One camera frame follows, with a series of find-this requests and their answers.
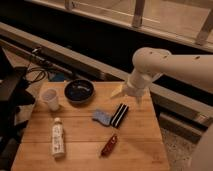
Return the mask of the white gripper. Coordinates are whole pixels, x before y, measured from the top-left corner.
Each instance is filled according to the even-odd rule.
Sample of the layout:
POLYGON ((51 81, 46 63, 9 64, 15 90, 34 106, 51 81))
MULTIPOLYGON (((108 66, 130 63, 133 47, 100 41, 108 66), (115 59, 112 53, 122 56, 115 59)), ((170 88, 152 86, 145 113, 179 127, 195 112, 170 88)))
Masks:
POLYGON ((137 104, 141 103, 141 97, 144 94, 145 88, 152 82, 152 78, 134 69, 128 76, 127 81, 123 84, 123 88, 119 85, 111 93, 112 98, 123 96, 123 92, 131 97, 135 97, 137 104))

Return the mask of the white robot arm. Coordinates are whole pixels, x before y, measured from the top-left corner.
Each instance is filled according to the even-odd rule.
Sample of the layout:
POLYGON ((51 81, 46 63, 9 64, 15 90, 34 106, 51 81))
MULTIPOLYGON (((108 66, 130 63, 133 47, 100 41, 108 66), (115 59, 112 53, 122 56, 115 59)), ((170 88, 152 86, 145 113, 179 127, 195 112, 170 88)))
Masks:
MULTIPOLYGON (((132 73, 112 92, 112 98, 128 95, 140 104, 144 90, 162 74, 213 93, 213 55, 173 55, 144 47, 134 53, 132 63, 132 73)), ((213 124, 199 140, 186 171, 213 171, 213 124)))

